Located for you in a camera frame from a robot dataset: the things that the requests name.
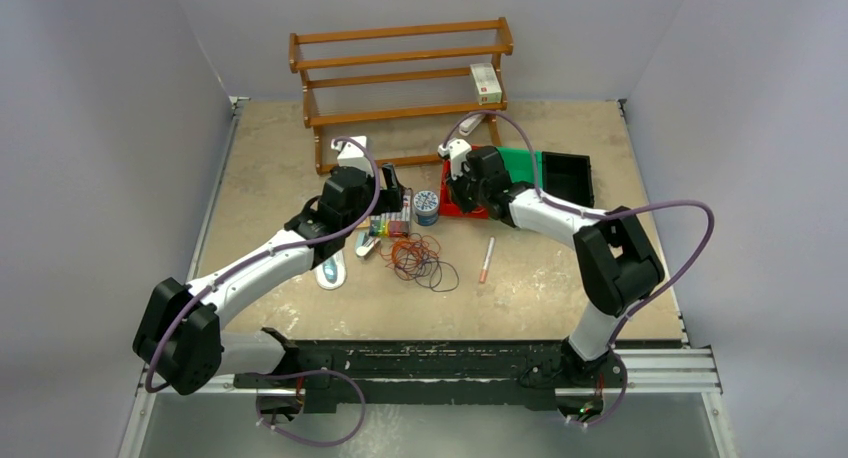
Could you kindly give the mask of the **red plastic bin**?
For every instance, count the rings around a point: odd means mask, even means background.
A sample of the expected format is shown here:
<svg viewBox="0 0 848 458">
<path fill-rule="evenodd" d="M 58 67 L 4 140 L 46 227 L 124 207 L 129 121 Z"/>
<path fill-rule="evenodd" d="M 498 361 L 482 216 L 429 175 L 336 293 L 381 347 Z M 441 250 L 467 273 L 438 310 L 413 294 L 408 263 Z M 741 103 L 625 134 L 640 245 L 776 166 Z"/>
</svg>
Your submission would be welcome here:
<svg viewBox="0 0 848 458">
<path fill-rule="evenodd" d="M 488 219 L 488 213 L 484 208 L 478 207 L 471 212 L 465 213 L 456 203 L 452 201 L 452 194 L 447 185 L 447 179 L 450 176 L 450 164 L 447 161 L 444 161 L 442 164 L 438 214 L 445 217 Z"/>
</svg>

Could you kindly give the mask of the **green plastic bin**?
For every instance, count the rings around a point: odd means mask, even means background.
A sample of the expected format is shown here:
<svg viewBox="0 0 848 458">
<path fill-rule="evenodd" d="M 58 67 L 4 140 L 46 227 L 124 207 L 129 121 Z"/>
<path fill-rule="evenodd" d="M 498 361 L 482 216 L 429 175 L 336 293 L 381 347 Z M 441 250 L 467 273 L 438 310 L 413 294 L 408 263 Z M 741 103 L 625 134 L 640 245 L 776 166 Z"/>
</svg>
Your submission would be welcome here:
<svg viewBox="0 0 848 458">
<path fill-rule="evenodd" d="M 534 184 L 533 165 L 531 164 L 531 162 L 534 162 L 539 172 L 538 184 L 540 187 L 543 186 L 544 175 L 542 151 L 535 151 L 534 158 L 531 159 L 530 153 L 527 149 L 498 147 L 497 150 L 503 159 L 504 167 L 513 183 L 527 182 Z"/>
</svg>

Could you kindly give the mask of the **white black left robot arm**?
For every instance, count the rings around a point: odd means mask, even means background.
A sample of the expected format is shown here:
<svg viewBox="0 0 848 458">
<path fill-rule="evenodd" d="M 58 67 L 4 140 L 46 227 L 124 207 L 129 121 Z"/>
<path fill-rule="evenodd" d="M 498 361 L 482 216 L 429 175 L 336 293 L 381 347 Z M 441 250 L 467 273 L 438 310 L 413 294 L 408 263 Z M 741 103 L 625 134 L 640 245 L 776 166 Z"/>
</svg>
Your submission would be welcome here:
<svg viewBox="0 0 848 458">
<path fill-rule="evenodd" d="M 214 376 L 241 373 L 259 373 L 275 387 L 292 383 L 298 360 L 279 333 L 227 338 L 224 328 L 272 289 L 327 262 L 368 217 L 398 210 L 402 192 L 390 164 L 337 166 L 320 195 L 259 248 L 188 283 L 156 284 L 132 342 L 147 365 L 144 389 L 189 395 Z"/>
</svg>

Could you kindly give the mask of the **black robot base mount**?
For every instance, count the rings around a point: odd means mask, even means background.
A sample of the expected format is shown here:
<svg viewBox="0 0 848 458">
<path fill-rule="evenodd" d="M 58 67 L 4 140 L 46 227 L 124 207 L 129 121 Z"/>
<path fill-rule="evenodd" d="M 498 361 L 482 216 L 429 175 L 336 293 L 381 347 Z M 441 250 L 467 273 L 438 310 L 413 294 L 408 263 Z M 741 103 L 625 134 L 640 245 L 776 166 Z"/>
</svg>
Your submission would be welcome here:
<svg viewBox="0 0 848 458">
<path fill-rule="evenodd" d="M 610 352 L 595 370 L 570 376 L 559 340 L 298 340 L 268 376 L 241 373 L 238 388 L 264 395 L 265 414 L 301 400 L 308 413 L 340 404 L 510 405 L 594 417 L 626 382 Z"/>
</svg>

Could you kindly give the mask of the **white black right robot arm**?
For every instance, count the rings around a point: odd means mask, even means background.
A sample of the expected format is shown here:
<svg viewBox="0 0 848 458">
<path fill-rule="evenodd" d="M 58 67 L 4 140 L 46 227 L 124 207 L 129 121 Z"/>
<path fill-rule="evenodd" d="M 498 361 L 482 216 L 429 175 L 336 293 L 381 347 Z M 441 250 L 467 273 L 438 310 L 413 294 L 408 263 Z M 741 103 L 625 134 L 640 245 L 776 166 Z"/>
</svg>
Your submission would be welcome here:
<svg viewBox="0 0 848 458">
<path fill-rule="evenodd" d="M 515 181 L 494 146 L 473 148 L 452 139 L 437 153 L 449 166 L 445 184 L 464 212 L 489 218 L 570 247 L 589 300 L 578 325 L 563 341 L 561 370 L 576 385 L 596 377 L 626 312 L 664 281 L 665 269 L 638 218 L 628 208 L 607 213 L 548 198 L 537 186 Z"/>
</svg>

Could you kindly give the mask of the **black plastic bin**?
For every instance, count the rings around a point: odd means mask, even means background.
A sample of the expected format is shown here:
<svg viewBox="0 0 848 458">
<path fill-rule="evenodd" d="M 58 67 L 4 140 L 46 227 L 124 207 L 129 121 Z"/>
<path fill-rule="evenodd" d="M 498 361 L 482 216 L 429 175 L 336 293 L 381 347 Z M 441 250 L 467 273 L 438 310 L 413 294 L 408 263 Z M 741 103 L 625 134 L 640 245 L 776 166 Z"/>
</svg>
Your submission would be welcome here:
<svg viewBox="0 0 848 458">
<path fill-rule="evenodd" d="M 595 194 L 589 156 L 542 152 L 542 189 L 556 198 L 593 208 Z"/>
</svg>

